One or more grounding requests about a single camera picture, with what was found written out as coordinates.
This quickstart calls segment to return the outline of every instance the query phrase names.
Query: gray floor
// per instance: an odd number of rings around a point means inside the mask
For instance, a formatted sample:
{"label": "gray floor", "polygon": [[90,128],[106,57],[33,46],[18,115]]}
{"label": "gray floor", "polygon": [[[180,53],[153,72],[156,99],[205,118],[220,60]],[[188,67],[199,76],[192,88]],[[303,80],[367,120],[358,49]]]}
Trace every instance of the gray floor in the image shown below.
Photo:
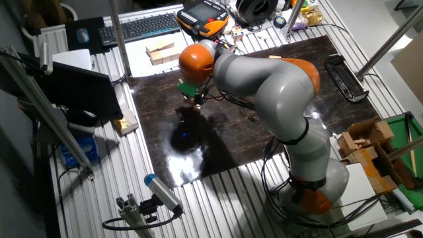
{"label": "gray floor", "polygon": [[[388,40],[410,12],[393,10],[399,0],[330,0],[330,2],[368,57]],[[410,29],[379,61],[376,69],[405,110],[410,110],[419,123],[423,124],[423,106],[391,64],[391,60],[416,36],[415,29]]]}

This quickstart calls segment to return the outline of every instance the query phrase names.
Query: metal pole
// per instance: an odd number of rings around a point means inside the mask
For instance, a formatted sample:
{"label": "metal pole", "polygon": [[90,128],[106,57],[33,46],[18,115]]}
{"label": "metal pole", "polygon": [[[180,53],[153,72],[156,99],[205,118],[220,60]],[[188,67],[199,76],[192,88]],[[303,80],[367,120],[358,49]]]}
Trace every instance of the metal pole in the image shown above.
{"label": "metal pole", "polygon": [[384,45],[369,59],[369,61],[358,71],[357,78],[361,79],[369,70],[403,37],[405,32],[423,16],[423,4],[421,4],[402,26],[384,43]]}
{"label": "metal pole", "polygon": [[286,26],[284,27],[284,33],[283,35],[285,36],[287,41],[291,40],[291,31],[292,28],[299,16],[299,13],[301,11],[301,8],[303,7],[305,0],[298,0],[297,3],[295,4],[295,6],[292,9],[292,13],[291,16],[289,17]]}
{"label": "metal pole", "polygon": [[[6,52],[16,58],[19,55],[9,46]],[[52,104],[48,101],[45,94],[42,92],[40,86],[38,86],[35,79],[26,74],[25,68],[21,62],[7,56],[0,56],[0,63],[3,64],[5,69],[9,72],[12,78],[15,80],[17,85],[22,89],[24,94],[34,104],[39,113],[47,121],[48,125],[58,135],[59,139],[66,145],[72,155],[76,158],[78,163],[91,175],[89,179],[93,179],[90,161],[85,155],[84,151],[78,145],[71,132],[63,125],[58,116],[54,113]]]}
{"label": "metal pole", "polygon": [[109,0],[109,2],[110,2],[110,8],[112,9],[112,16],[110,18],[112,19],[114,35],[116,36],[116,41],[118,43],[120,57],[122,58],[122,63],[124,64],[125,76],[126,78],[132,77],[130,61],[126,53],[124,34],[122,33],[122,28],[120,26],[116,1]]}
{"label": "metal pole", "polygon": [[390,153],[388,155],[389,160],[393,161],[394,159],[398,159],[399,157],[410,153],[413,149],[417,149],[423,145],[423,136],[420,136],[418,139],[413,140],[412,142],[402,146],[400,149]]}

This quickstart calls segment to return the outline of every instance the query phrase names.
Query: keyboard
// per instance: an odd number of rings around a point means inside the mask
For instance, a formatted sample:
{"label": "keyboard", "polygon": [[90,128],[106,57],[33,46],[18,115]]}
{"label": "keyboard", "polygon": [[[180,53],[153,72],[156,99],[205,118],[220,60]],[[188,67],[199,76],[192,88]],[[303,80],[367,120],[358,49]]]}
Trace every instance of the keyboard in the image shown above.
{"label": "keyboard", "polygon": [[[173,13],[149,17],[133,22],[121,24],[125,42],[141,40],[180,30],[180,25]],[[103,46],[117,45],[113,26],[100,28],[101,44]]]}

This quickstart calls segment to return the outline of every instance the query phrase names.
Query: monitor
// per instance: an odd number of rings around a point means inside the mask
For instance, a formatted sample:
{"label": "monitor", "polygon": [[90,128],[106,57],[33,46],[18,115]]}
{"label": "monitor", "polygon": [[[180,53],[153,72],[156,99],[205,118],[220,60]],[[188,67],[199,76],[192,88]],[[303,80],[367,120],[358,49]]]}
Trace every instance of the monitor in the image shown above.
{"label": "monitor", "polygon": [[[19,54],[19,57],[32,65],[40,65],[39,58],[34,56]],[[91,112],[106,120],[123,118],[108,75],[54,62],[51,75],[34,78],[51,103]],[[1,63],[0,89],[18,98],[25,97]]]}

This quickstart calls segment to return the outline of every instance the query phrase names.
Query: aluminum profile table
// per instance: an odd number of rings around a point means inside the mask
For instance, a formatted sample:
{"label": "aluminum profile table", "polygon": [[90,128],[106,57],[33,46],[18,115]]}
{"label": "aluminum profile table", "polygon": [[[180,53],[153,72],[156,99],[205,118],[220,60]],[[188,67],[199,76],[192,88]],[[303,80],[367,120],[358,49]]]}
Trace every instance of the aluminum profile table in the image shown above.
{"label": "aluminum profile table", "polygon": [[[182,5],[175,5],[128,13],[120,15],[120,20],[128,22],[152,15],[176,13],[181,8]],[[321,1],[319,10],[325,16],[324,24],[335,24],[347,29],[328,0]],[[104,17],[104,22],[106,26],[110,26],[110,17]],[[183,44],[194,43],[184,32],[177,34],[183,35],[185,40]],[[260,32],[249,32],[241,42],[237,42],[237,45],[247,54],[289,44],[280,35],[280,31],[276,31],[267,22]],[[290,43],[323,35],[330,37],[353,71],[358,71],[367,61],[367,57],[355,43],[354,38],[348,32],[334,27],[321,26],[294,32]],[[38,46],[42,42],[52,45],[53,54],[68,51],[64,25],[42,29],[41,35],[34,39],[36,55],[38,55]],[[91,59],[95,63],[94,70],[109,75],[112,81],[121,78],[124,74],[117,47],[112,48],[108,53],[91,56]],[[174,67],[166,71],[177,69],[178,67]],[[377,75],[374,69],[370,73]],[[382,79],[365,76],[363,84],[365,89],[370,91],[369,100],[382,118],[404,112],[404,108]],[[115,87],[118,99],[126,102],[136,113],[128,84],[119,83]],[[92,162],[95,175],[92,181],[77,173],[67,173],[58,184],[57,177],[65,169],[60,159],[57,159],[58,153],[50,158],[61,237],[137,237],[133,231],[105,230],[101,223],[107,219],[119,217],[115,198],[124,197],[128,193],[133,193],[139,201],[151,197],[150,190],[143,183],[144,176],[153,173],[153,167],[142,128],[120,137],[112,124],[108,122],[96,128],[95,138],[98,139],[100,159]],[[330,141],[331,157],[341,159],[336,136],[331,137]],[[282,155],[275,155],[274,159],[268,163],[266,174],[271,185],[280,184],[288,177],[288,170],[280,157]],[[154,228],[155,236],[162,238],[285,237],[281,227],[272,223],[270,216],[264,213],[263,205],[266,198],[260,179],[261,167],[262,161],[256,161],[174,188],[173,192],[184,204],[185,214],[182,219]],[[171,215],[164,207],[158,209],[159,221],[168,220]]]}

